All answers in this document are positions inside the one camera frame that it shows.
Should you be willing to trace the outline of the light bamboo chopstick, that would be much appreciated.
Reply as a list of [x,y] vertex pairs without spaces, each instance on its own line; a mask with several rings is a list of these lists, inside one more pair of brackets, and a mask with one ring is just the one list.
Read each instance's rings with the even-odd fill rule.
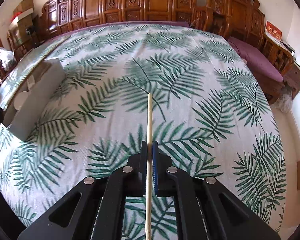
[[146,163],[146,239],[152,239],[151,210],[152,210],[152,94],[147,96],[147,163]]

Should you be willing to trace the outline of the leaf-print tablecloth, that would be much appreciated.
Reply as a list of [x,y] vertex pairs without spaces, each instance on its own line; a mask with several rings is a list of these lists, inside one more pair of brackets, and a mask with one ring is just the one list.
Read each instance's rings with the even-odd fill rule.
[[107,177],[147,137],[192,177],[216,177],[272,229],[286,204],[286,164],[270,105],[221,36],[186,27],[119,24],[45,42],[0,87],[0,106],[58,59],[65,77],[25,140],[0,125],[0,193],[15,221],[34,223],[84,177]]

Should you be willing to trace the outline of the large white plastic spoon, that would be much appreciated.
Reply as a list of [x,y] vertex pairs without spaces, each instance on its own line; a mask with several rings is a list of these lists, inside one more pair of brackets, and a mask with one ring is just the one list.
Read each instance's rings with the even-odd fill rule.
[[13,106],[17,111],[21,109],[22,105],[25,103],[28,96],[29,96],[28,91],[22,91],[15,96],[13,101]]

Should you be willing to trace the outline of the grey rectangular utensil tray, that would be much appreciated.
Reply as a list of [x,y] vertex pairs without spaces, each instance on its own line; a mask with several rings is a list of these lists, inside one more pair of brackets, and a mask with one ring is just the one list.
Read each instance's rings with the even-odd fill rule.
[[[65,70],[58,58],[43,60],[21,79],[4,109],[3,125],[18,139],[24,141],[34,129],[51,95],[65,78]],[[28,91],[29,96],[20,110],[13,106],[15,96]]]

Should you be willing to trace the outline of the purple seat cushion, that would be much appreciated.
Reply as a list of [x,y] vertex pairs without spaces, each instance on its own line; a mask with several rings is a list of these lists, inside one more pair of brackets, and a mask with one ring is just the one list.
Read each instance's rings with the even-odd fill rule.
[[283,81],[280,72],[257,48],[231,36],[228,43],[242,59],[247,61],[247,66],[252,72],[257,72],[277,82]]

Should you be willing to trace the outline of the clear plastic bag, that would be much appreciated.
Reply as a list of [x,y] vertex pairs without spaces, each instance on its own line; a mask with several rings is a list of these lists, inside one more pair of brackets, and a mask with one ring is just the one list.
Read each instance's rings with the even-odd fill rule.
[[0,47],[0,61],[5,71],[9,71],[17,63],[14,53],[2,47]]

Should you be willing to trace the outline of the red sign card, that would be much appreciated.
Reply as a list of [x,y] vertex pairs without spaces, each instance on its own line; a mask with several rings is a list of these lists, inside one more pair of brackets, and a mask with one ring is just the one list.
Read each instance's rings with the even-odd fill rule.
[[282,38],[282,31],[269,21],[266,22],[265,32],[279,41]]

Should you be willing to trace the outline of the carved wooden bench backrest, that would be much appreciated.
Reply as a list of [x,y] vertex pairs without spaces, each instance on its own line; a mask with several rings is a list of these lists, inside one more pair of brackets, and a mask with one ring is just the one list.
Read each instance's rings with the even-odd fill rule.
[[[206,0],[207,7],[232,17],[231,37],[259,47],[264,14],[258,0]],[[45,39],[106,23],[173,21],[190,25],[197,0],[49,0],[39,19]]]

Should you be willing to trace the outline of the cardboard boxes stack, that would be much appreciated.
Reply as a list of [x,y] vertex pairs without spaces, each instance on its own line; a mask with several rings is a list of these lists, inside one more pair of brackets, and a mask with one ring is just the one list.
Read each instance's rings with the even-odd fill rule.
[[18,29],[22,33],[33,26],[32,14],[34,13],[33,0],[22,0],[14,9],[9,30]]

